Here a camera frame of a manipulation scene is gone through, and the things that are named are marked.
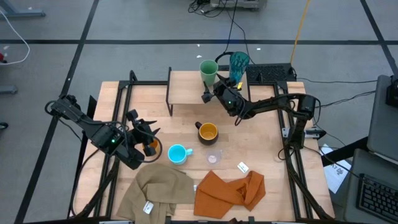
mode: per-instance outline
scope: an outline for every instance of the green cup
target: green cup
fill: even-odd
[[[201,80],[210,86],[214,84],[216,74],[218,71],[218,64],[213,60],[204,60],[200,64]]]

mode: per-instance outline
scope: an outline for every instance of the keyboard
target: keyboard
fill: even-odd
[[[246,67],[246,75],[249,82],[275,82],[290,81],[294,82],[295,77],[289,73],[289,63],[256,64]],[[229,65],[219,65],[219,71],[228,71]]]
[[[376,217],[398,223],[398,187],[361,174],[356,206]]]

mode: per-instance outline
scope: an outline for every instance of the small blue cup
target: small blue cup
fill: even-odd
[[[187,160],[187,156],[193,154],[193,149],[185,149],[180,144],[175,144],[170,147],[167,155],[169,156],[170,161],[172,161],[175,165],[182,165]]]

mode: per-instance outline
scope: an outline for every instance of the paper sheet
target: paper sheet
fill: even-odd
[[[324,153],[327,155],[331,151],[333,150],[329,148],[328,145],[324,144],[322,146],[322,152],[320,153]],[[337,164],[347,168],[348,170],[351,169],[351,165],[346,161],[339,161],[337,162]],[[331,190],[335,194],[339,189],[341,183],[343,183],[343,180],[348,172],[347,170],[344,170],[336,164],[328,165],[324,167],[323,170],[325,171],[326,181],[328,182],[329,190]]]

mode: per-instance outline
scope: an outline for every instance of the mug handle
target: mug handle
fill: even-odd
[[[193,154],[193,149],[187,149],[187,156],[190,156]]]
[[[200,129],[201,123],[199,121],[197,121],[197,122],[195,122],[195,126],[197,127],[197,129]]]

